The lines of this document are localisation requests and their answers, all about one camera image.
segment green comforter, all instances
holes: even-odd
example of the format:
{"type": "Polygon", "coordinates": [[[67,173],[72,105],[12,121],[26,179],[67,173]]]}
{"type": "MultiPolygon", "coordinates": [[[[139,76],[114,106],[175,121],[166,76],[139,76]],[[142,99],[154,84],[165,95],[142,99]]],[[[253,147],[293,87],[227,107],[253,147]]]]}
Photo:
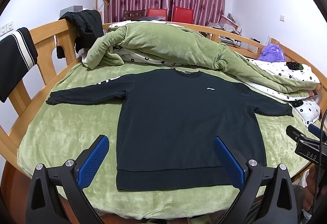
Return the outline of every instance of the green comforter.
{"type": "MultiPolygon", "coordinates": [[[[125,63],[115,67],[96,67],[90,70],[76,65],[53,91],[83,87],[123,74],[141,73],[164,66],[125,63]]],[[[180,71],[199,69],[177,67],[180,71]]],[[[201,71],[225,80],[239,82],[230,75],[211,69],[201,71]]],[[[76,159],[88,148],[99,134],[109,138],[110,150],[100,166],[93,182],[84,189],[91,204],[104,212],[141,218],[177,218],[212,213],[229,207],[238,194],[232,186],[201,187],[174,191],[128,192],[116,189],[116,131],[121,101],[101,105],[59,104],[55,108],[44,103],[29,125],[18,150],[18,165],[32,176],[35,166],[62,165],[68,159],[76,159]]],[[[268,117],[256,114],[264,139],[268,166],[287,165],[293,176],[307,161],[294,153],[295,142],[285,133],[293,125],[309,135],[295,110],[289,116],[268,117]]]]}
{"type": "Polygon", "coordinates": [[[91,69],[124,64],[113,53],[114,46],[157,60],[220,70],[283,93],[314,90],[317,85],[271,75],[225,44],[213,42],[194,30],[149,22],[127,24],[98,38],[84,64],[91,69]]]}

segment red chair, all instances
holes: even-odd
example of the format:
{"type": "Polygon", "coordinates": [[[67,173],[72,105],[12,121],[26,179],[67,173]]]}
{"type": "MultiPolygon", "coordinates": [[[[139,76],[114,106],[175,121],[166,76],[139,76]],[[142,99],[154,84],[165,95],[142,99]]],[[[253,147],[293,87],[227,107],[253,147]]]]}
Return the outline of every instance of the red chair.
{"type": "Polygon", "coordinates": [[[164,17],[167,21],[167,9],[148,8],[148,17],[164,17]]]}
{"type": "Polygon", "coordinates": [[[175,6],[173,22],[193,24],[193,10],[175,6]]]}

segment sweatshirt cuff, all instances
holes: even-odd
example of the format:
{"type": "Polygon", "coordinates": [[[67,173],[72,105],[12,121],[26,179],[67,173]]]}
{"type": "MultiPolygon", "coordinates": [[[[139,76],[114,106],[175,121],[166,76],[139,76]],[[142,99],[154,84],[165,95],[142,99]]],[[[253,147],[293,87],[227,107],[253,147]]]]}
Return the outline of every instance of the sweatshirt cuff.
{"type": "Polygon", "coordinates": [[[49,104],[49,105],[57,105],[60,102],[57,101],[56,96],[51,96],[53,95],[54,92],[50,93],[50,96],[48,97],[48,99],[45,101],[45,103],[49,104]]]}
{"type": "Polygon", "coordinates": [[[293,107],[288,104],[288,109],[287,109],[287,116],[294,117],[293,115],[293,107]]]}

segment metal screw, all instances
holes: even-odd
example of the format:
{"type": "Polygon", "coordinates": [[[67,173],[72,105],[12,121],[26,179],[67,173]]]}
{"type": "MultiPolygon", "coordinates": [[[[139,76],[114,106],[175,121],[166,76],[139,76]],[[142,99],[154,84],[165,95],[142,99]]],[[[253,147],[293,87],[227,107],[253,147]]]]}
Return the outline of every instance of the metal screw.
{"type": "Polygon", "coordinates": [[[42,168],[43,168],[43,164],[40,163],[40,164],[37,164],[37,165],[36,165],[36,169],[37,169],[37,170],[40,170],[40,169],[42,169],[42,168]]]}
{"type": "Polygon", "coordinates": [[[73,160],[67,160],[66,163],[65,163],[65,165],[67,167],[71,167],[73,164],[74,164],[74,161],[73,160]]]}
{"type": "Polygon", "coordinates": [[[279,164],[279,167],[281,168],[281,170],[286,170],[287,169],[285,164],[279,164]]]}
{"type": "Polygon", "coordinates": [[[255,160],[249,160],[249,164],[250,164],[252,167],[255,167],[256,165],[258,165],[258,163],[257,163],[255,160]]]}

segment wooden chair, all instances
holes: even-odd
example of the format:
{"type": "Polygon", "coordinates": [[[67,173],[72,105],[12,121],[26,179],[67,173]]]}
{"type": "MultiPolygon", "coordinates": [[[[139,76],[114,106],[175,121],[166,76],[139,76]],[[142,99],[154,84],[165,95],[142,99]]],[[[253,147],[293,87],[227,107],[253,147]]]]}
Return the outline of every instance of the wooden chair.
{"type": "Polygon", "coordinates": [[[164,17],[167,21],[167,9],[148,8],[148,17],[164,17]]]}
{"type": "Polygon", "coordinates": [[[136,11],[127,11],[124,10],[124,21],[126,20],[138,20],[142,17],[145,17],[145,9],[144,10],[136,10],[136,11]]]}

